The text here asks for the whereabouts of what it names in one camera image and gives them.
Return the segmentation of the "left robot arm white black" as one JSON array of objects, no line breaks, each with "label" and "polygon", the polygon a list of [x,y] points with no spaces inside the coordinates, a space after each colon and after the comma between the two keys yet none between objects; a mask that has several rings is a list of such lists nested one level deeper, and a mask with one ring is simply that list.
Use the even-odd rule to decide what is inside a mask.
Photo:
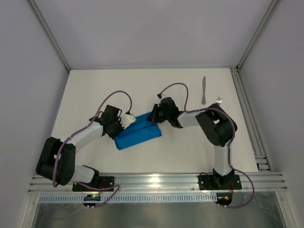
[{"label": "left robot arm white black", "polygon": [[105,135],[114,139],[124,130],[122,110],[107,105],[103,112],[90,119],[83,130],[63,138],[49,137],[43,146],[36,174],[55,183],[55,186],[70,182],[96,183],[97,170],[85,165],[76,165],[76,154],[92,141]]}]

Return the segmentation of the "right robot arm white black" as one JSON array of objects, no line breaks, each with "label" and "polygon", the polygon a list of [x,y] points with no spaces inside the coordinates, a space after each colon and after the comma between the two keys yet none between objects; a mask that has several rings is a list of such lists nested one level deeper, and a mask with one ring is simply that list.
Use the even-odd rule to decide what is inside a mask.
[{"label": "right robot arm white black", "polygon": [[215,164],[213,183],[217,189],[231,186],[235,175],[231,164],[231,144],[237,131],[236,123],[214,103],[201,111],[180,111],[171,97],[155,104],[147,121],[154,123],[169,122],[172,127],[186,128],[200,126],[208,141],[213,145]]}]

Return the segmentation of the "blue cloth napkin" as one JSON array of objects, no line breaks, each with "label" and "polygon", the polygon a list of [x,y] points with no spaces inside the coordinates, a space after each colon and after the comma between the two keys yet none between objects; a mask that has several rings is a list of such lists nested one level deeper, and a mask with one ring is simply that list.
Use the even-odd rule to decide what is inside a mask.
[{"label": "blue cloth napkin", "polygon": [[114,142],[118,150],[123,150],[137,144],[161,137],[162,133],[157,123],[148,121],[151,113],[142,114],[136,117],[136,121],[119,133]]}]

